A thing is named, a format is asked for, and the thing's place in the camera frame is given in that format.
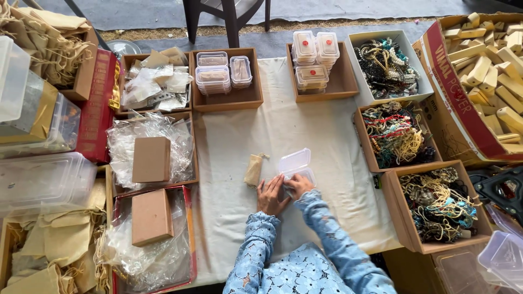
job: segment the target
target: woman's right hand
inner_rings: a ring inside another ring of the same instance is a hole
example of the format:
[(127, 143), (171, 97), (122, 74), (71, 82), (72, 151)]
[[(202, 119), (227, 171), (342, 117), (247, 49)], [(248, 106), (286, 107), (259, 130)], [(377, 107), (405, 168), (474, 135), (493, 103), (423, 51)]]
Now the woman's right hand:
[(294, 174), (290, 180), (283, 181), (283, 184), (294, 190), (291, 192), (294, 200), (300, 199), (303, 193), (310, 192), (314, 189), (314, 185), (309, 179), (299, 174)]

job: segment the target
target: woman's hand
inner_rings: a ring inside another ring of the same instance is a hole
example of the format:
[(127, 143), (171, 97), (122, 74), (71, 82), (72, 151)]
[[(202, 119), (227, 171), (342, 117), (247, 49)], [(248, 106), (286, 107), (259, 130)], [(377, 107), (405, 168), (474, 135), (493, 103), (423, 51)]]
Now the woman's hand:
[(279, 175), (270, 180), (264, 187), (265, 179), (262, 179), (256, 191), (258, 192), (258, 211), (264, 212), (268, 216), (277, 217), (290, 203), (291, 198), (287, 197), (284, 201), (278, 201), (278, 191), (283, 184), (283, 175)]
[(292, 198), (294, 198), (294, 200), (300, 199), (303, 193), (310, 192), (314, 189), (314, 185), (309, 179), (299, 174), (294, 174), (290, 180), (286, 180), (283, 183), (294, 189), (292, 192)]

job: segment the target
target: black plastic chair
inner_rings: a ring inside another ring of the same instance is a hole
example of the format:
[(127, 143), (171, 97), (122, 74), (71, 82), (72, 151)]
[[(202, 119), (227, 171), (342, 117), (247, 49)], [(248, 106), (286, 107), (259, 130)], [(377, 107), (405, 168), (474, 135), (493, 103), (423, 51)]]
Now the black plastic chair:
[[(189, 41), (195, 43), (200, 13), (206, 12), (225, 20), (229, 48), (239, 48), (238, 32), (261, 7), (264, 0), (257, 0), (242, 15), (236, 15), (234, 0), (183, 0)], [(265, 31), (270, 27), (270, 0), (265, 0)]]

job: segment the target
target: dry grass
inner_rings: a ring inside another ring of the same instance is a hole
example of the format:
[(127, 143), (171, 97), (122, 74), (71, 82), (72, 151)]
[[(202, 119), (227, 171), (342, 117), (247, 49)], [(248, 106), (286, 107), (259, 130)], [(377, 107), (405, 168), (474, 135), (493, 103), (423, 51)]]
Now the dry grass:
[[(270, 22), (270, 31), (289, 31), (302, 30), (308, 28), (332, 28), (343, 26), (365, 26), (365, 25), (380, 25), (380, 24), (397, 24), (400, 22), (413, 22), (436, 20), (436, 17), (416, 17), (416, 18), (382, 18), (382, 19), (331, 19), (331, 20), (308, 20), (304, 22), (286, 21), (286, 20), (272, 20)], [(125, 30), (120, 33), (118, 30), (100, 31), (100, 35), (106, 40), (124, 39), (129, 41), (147, 40), (147, 39), (167, 39), (169, 34), (171, 38), (186, 37), (186, 28), (171, 28), (171, 29), (133, 29)], [(240, 30), (240, 34), (248, 32), (265, 32), (264, 24), (247, 25)], [(203, 26), (198, 28), (198, 36), (216, 36), (227, 35), (225, 27), (220, 26)]]

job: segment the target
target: white cardboard box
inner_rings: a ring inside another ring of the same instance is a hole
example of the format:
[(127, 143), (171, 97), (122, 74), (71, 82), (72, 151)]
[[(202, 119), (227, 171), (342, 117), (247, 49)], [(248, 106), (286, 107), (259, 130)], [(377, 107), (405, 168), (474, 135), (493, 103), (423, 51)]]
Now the white cardboard box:
[[(419, 79), (418, 79), (418, 94), (417, 95), (411, 95), (411, 96), (405, 96), (405, 97), (399, 97), (399, 98), (391, 98), (391, 99), (378, 99), (378, 100), (374, 99), (374, 97), (372, 96), (372, 93), (370, 92), (370, 89), (369, 89), (369, 85), (367, 84), (367, 81), (365, 81), (365, 78), (363, 77), (363, 71), (361, 70), (361, 67), (359, 66), (358, 60), (356, 58), (356, 54), (354, 53), (354, 48), (359, 48), (364, 42), (366, 42), (368, 40), (386, 39), (386, 38), (391, 38), (393, 42), (396, 42), (400, 45), (400, 49), (401, 49), (402, 53), (408, 57), (409, 65), (411, 65), (413, 68), (415, 68), (418, 71)], [(408, 41), (407, 36), (405, 35), (405, 32), (403, 30), (352, 33), (352, 34), (349, 34), (347, 39), (345, 40), (345, 46), (347, 47), (350, 62), (353, 65), (354, 76), (356, 77), (356, 83), (358, 84), (358, 88), (360, 90), (360, 93), (354, 96), (354, 98), (356, 100), (356, 105), (358, 105), (358, 107), (387, 103), (391, 100), (421, 101), (434, 93), (434, 90), (432, 89), (432, 86), (430, 85), (430, 81), (428, 80), (427, 74), (425, 73), (425, 70), (423, 69), (422, 64), (420, 63), (420, 61), (416, 55), (416, 52), (412, 48), (411, 43)]]

